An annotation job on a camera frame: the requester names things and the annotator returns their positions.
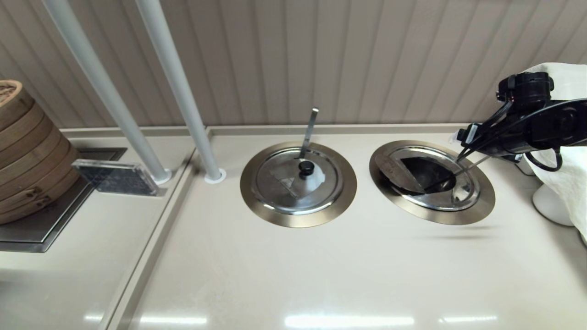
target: beige wall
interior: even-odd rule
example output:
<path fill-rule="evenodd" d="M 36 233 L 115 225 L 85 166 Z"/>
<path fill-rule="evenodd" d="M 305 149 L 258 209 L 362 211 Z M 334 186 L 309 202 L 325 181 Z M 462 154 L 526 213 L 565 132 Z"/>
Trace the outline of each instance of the beige wall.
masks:
<path fill-rule="evenodd" d="M 132 0 L 71 0 L 140 125 L 183 120 Z M 587 63 L 585 0 L 162 0 L 206 124 L 483 120 L 496 83 Z M 60 127 L 114 126 L 40 0 L 0 1 L 0 78 Z"/>

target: bamboo steamer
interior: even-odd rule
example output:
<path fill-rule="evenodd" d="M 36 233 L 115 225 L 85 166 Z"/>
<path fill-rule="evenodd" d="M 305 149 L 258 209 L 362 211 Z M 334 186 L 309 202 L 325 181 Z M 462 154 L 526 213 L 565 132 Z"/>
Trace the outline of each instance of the bamboo steamer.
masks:
<path fill-rule="evenodd" d="M 0 201 L 27 189 L 49 173 L 53 173 L 56 168 L 69 169 L 69 165 L 77 159 L 77 153 L 75 153 L 76 158 L 68 164 L 63 163 L 64 157 L 67 157 L 66 153 L 68 152 L 68 148 L 70 148 L 70 146 L 67 143 L 58 145 L 53 153 L 48 155 L 47 158 L 43 159 L 37 165 L 33 166 L 25 174 L 0 185 Z"/>
<path fill-rule="evenodd" d="M 0 80 L 0 224 L 30 215 L 79 178 L 77 150 L 14 80 Z"/>
<path fill-rule="evenodd" d="M 35 146 L 38 146 L 49 136 L 53 128 L 53 122 L 51 122 L 49 117 L 44 116 L 41 122 L 26 136 L 0 151 L 0 169 L 26 155 Z"/>
<path fill-rule="evenodd" d="M 20 82 L 0 80 L 0 132 L 24 116 L 34 102 Z"/>
<path fill-rule="evenodd" d="M 69 150 L 67 150 L 65 157 L 55 166 L 55 168 L 43 176 L 39 181 L 27 186 L 25 189 L 8 198 L 0 200 L 0 214 L 13 210 L 36 199 L 43 198 L 45 192 L 55 186 L 65 175 L 67 175 L 71 169 L 69 165 L 79 156 L 74 147 L 70 145 L 67 145 L 67 147 L 69 147 Z"/>
<path fill-rule="evenodd" d="M 39 211 L 52 201 L 56 200 L 59 196 L 64 194 L 78 179 L 79 174 L 77 171 L 70 169 L 69 172 L 61 179 L 61 181 L 58 182 L 58 184 L 53 186 L 35 200 L 30 201 L 20 207 L 9 210 L 8 212 L 0 213 L 0 224 L 9 223 Z"/>

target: brass rim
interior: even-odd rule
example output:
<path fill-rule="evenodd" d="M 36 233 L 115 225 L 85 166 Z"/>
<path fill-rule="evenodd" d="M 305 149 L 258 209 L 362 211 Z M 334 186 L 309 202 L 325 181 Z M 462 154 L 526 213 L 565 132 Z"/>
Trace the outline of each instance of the brass rim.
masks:
<path fill-rule="evenodd" d="M 443 151 L 450 156 L 456 158 L 458 154 L 450 149 L 438 146 L 433 143 L 428 143 L 424 141 L 411 141 L 411 140 L 402 140 L 402 141 L 394 141 L 390 143 L 386 143 L 379 147 L 369 161 L 369 172 L 371 173 L 371 178 L 375 183 L 375 186 L 383 193 L 387 199 L 393 202 L 393 204 L 399 206 L 404 211 L 407 211 L 417 217 L 420 217 L 425 220 L 429 220 L 435 223 L 440 224 L 449 224 L 449 225 L 465 225 L 465 224 L 472 224 L 478 221 L 481 221 L 486 216 L 491 213 L 493 207 L 495 206 L 495 191 L 493 190 L 493 186 L 491 182 L 485 176 L 485 174 L 478 168 L 475 167 L 470 170 L 470 173 L 477 179 L 480 187 L 480 195 L 477 202 L 462 211 L 437 211 L 432 210 L 430 208 L 426 208 L 420 205 L 416 205 L 411 201 L 405 199 L 400 194 L 398 194 L 391 185 L 389 184 L 389 180 L 379 171 L 377 164 L 375 163 L 375 157 L 378 154 L 383 153 L 388 148 L 398 148 L 398 147 L 405 147 L 405 146 L 424 146 L 430 147 L 434 149 L 438 149 Z M 469 160 L 465 159 L 462 161 L 463 166 L 468 167 L 473 163 Z"/>
<path fill-rule="evenodd" d="M 342 177 L 344 178 L 342 192 L 331 205 L 310 214 L 289 215 L 279 213 L 265 207 L 264 204 L 255 197 L 251 190 L 252 179 L 255 177 L 255 171 L 257 171 L 259 166 L 270 155 L 276 153 L 279 150 L 292 147 L 299 147 L 299 143 L 286 142 L 276 144 L 262 150 L 247 163 L 241 175 L 241 194 L 247 206 L 251 209 L 251 211 L 253 211 L 253 213 L 255 213 L 263 220 L 272 224 L 289 228 L 314 227 L 327 223 L 341 215 L 350 206 L 355 197 L 357 190 L 357 178 L 353 168 L 344 157 L 342 157 L 336 151 L 317 143 L 310 143 L 309 149 L 316 150 L 328 155 L 328 157 L 339 166 Z"/>

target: black knob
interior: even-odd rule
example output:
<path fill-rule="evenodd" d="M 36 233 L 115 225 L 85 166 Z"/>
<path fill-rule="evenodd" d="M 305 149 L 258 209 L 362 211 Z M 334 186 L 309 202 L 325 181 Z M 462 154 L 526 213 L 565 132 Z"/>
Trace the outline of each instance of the black knob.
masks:
<path fill-rule="evenodd" d="M 301 176 L 309 176 L 314 173 L 314 163 L 309 160 L 302 161 L 299 165 L 299 174 Z"/>

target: countertop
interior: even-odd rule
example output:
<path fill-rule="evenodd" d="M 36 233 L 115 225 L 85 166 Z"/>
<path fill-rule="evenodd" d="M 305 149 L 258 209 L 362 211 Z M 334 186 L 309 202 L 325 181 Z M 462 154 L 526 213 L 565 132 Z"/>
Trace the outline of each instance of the countertop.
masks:
<path fill-rule="evenodd" d="M 369 158 L 387 142 L 460 149 L 448 143 L 454 127 L 429 127 L 318 127 L 312 141 L 347 159 L 358 188 L 342 215 L 304 229 L 260 219 L 239 189 L 251 157 L 301 142 L 300 130 L 219 130 L 212 147 L 228 177 L 210 185 L 199 174 L 191 183 L 137 305 L 127 308 L 130 329 L 585 330 L 587 248 L 574 228 L 534 209 L 535 177 L 500 160 L 482 163 L 495 208 L 465 226 L 417 218 L 373 184 Z"/>
<path fill-rule="evenodd" d="M 120 160 L 140 161 L 125 138 L 108 137 L 117 130 L 105 134 L 86 131 L 77 134 L 69 130 L 66 134 L 76 147 L 128 147 Z M 147 139 L 163 166 L 174 171 L 174 177 L 163 186 L 165 195 L 139 197 L 94 191 L 46 253 L 0 252 L 0 329 L 107 326 L 185 170 L 185 160 L 194 151 L 189 136 Z"/>

